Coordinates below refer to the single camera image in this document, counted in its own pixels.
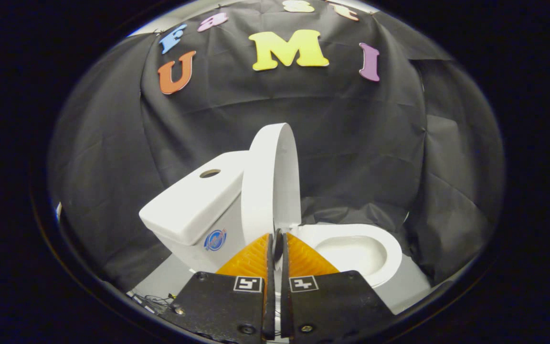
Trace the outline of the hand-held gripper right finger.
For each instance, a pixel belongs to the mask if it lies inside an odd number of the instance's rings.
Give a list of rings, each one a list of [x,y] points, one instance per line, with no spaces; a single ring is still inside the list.
[[[308,251],[293,235],[282,236],[281,337],[355,341],[393,324],[395,316],[358,271],[319,274]]]

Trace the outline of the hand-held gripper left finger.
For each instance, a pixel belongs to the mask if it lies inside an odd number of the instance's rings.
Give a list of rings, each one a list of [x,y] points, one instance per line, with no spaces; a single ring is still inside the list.
[[[172,324],[217,343],[275,339],[273,241],[262,235],[218,272],[194,273],[172,303]]]

